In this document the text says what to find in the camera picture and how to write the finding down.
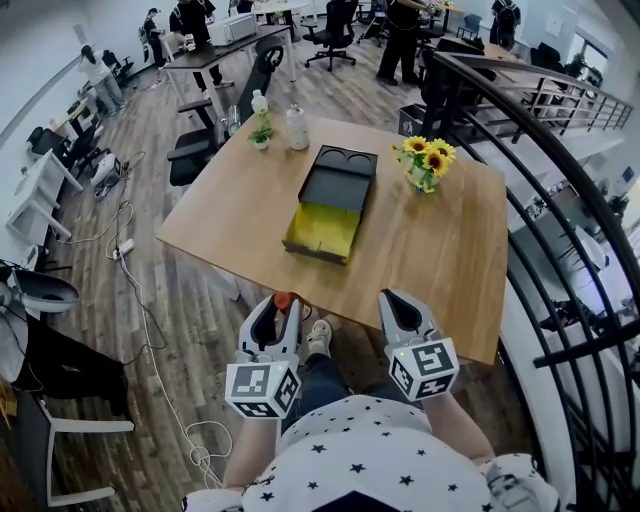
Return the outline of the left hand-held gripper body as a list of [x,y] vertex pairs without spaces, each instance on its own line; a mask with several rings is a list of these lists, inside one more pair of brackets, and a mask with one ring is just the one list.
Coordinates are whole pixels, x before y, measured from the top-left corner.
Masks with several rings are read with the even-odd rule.
[[239,348],[227,366],[225,400],[245,419],[285,419],[300,391],[298,345]]

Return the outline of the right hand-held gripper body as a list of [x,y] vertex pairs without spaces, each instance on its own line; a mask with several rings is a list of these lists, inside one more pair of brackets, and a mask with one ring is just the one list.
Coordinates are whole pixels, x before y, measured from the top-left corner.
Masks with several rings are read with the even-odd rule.
[[411,402],[448,392],[459,373],[451,338],[388,335],[387,358],[391,380]]

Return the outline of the black box with yellow tray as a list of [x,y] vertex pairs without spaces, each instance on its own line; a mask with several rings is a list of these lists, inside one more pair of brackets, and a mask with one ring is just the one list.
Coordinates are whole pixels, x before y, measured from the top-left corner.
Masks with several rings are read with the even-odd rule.
[[285,249],[345,265],[376,177],[378,156],[323,145],[298,193]]

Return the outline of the person's left forearm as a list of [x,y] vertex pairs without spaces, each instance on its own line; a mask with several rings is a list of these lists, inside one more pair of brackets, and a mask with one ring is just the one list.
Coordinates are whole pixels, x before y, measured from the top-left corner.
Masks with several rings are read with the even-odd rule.
[[265,471],[275,457],[279,427],[276,419],[244,420],[226,464],[225,489],[246,488]]

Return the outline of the white box appliance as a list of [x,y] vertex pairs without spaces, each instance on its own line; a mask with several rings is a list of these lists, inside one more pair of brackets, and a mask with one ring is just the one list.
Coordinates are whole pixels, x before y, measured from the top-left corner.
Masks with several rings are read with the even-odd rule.
[[240,13],[208,25],[212,46],[229,46],[257,33],[258,25],[253,12]]

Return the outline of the blue jeans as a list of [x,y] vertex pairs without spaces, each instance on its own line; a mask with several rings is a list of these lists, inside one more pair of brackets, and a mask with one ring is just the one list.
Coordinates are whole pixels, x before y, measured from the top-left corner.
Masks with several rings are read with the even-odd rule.
[[[371,384],[361,394],[416,407],[416,404],[408,401],[395,384],[387,381]],[[338,365],[327,355],[311,354],[304,365],[301,394],[292,405],[287,418],[282,421],[281,433],[284,434],[306,414],[352,395]]]

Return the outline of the sunflower bouquet in vase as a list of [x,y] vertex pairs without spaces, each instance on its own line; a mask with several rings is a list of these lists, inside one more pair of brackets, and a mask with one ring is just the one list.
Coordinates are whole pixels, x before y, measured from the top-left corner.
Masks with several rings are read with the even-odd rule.
[[456,149],[441,138],[410,136],[391,150],[416,194],[433,193],[456,160]]

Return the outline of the black stair railing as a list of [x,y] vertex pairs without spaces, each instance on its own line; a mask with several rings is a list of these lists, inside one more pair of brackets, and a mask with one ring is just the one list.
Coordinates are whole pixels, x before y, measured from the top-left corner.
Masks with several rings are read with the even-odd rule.
[[434,52],[422,132],[501,170],[507,271],[500,355],[543,472],[576,512],[640,512],[640,259],[562,130],[567,77]]

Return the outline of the black office chair with headrest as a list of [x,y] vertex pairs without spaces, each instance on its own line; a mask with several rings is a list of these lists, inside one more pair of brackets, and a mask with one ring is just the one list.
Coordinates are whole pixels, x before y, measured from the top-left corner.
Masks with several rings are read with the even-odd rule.
[[[256,58],[245,87],[236,104],[241,111],[242,124],[252,115],[252,92],[260,89],[265,95],[271,77],[283,60],[284,41],[278,36],[269,36],[259,41],[255,47]],[[185,186],[191,184],[206,167],[211,158],[231,137],[227,132],[227,113],[221,119],[213,120],[207,108],[211,100],[200,100],[184,104],[179,113],[195,112],[204,127],[181,135],[172,151],[167,154],[171,163],[170,184]]]

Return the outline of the small green potted plant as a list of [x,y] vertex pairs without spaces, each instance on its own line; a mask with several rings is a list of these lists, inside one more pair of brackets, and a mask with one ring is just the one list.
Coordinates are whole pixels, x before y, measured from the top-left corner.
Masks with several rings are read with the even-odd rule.
[[272,134],[271,123],[267,118],[264,118],[260,120],[258,127],[249,134],[248,140],[256,149],[263,151],[268,148]]

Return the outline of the white patterned bottle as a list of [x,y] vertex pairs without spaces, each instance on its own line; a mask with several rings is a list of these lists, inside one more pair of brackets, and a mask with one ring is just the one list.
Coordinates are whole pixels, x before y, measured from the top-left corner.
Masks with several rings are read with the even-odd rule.
[[286,110],[286,128],[289,146],[293,150],[305,150],[310,145],[309,129],[305,111],[297,104]]

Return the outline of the black trash bin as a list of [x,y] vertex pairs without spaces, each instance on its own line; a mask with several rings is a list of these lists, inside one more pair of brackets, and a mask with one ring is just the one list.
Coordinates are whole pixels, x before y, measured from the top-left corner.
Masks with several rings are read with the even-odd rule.
[[426,106],[413,103],[399,109],[398,134],[403,137],[422,135]]

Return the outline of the white floor device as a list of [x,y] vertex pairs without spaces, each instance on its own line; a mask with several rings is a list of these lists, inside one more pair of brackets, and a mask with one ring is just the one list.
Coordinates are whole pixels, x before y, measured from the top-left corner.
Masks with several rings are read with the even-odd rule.
[[106,153],[99,162],[90,184],[97,200],[103,199],[121,180],[122,166],[113,153]]

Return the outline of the window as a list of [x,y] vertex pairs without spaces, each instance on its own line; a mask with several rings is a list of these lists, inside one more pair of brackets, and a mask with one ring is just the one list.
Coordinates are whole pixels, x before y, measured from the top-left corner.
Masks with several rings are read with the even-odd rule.
[[603,50],[582,35],[575,33],[570,56],[574,57],[577,54],[582,56],[582,61],[587,68],[596,69],[600,73],[604,73],[607,69],[609,51]]

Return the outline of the white metal frame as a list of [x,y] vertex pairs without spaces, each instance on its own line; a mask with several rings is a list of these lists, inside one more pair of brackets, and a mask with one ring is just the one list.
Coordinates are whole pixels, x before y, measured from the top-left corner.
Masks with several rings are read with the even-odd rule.
[[52,417],[43,400],[35,400],[36,420],[44,428],[44,478],[45,502],[48,508],[60,508],[79,505],[91,501],[110,498],[116,495],[112,486],[92,489],[73,494],[52,494],[54,441],[58,433],[72,434],[111,434],[132,432],[135,425],[131,421],[92,421],[71,420]]

